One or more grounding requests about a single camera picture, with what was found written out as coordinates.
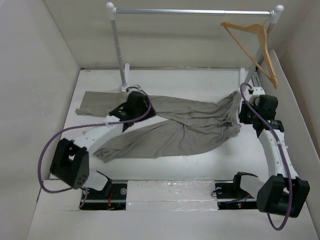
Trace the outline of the grey trousers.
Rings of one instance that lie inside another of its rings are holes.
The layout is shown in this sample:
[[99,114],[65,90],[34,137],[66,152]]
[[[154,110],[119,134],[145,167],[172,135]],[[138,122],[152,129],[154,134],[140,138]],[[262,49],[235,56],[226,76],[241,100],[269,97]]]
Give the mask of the grey trousers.
[[99,147],[94,155],[105,163],[115,159],[156,159],[203,154],[240,132],[236,113],[241,94],[219,102],[151,95],[156,116],[164,121],[126,130]]

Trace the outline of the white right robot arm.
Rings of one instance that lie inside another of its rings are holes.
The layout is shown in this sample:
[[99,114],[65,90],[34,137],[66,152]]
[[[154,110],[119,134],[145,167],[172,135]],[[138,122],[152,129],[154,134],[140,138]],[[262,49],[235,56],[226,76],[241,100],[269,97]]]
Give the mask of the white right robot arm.
[[302,180],[293,168],[284,140],[284,127],[276,120],[278,99],[270,95],[256,95],[243,100],[238,115],[241,123],[252,125],[263,147],[268,179],[256,174],[238,172],[233,177],[231,191],[237,197],[250,194],[262,213],[297,218],[310,192],[308,181]]

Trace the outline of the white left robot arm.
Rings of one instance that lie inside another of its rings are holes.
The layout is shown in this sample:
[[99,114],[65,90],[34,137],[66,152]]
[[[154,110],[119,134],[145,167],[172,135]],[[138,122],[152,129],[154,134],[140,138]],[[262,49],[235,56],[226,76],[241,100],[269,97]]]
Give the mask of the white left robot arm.
[[149,96],[142,90],[132,91],[126,102],[110,111],[103,123],[91,125],[92,129],[76,139],[61,139],[55,149],[50,173],[72,189],[93,189],[98,197],[107,198],[112,191],[112,180],[98,171],[90,170],[90,156],[134,123],[155,115]]

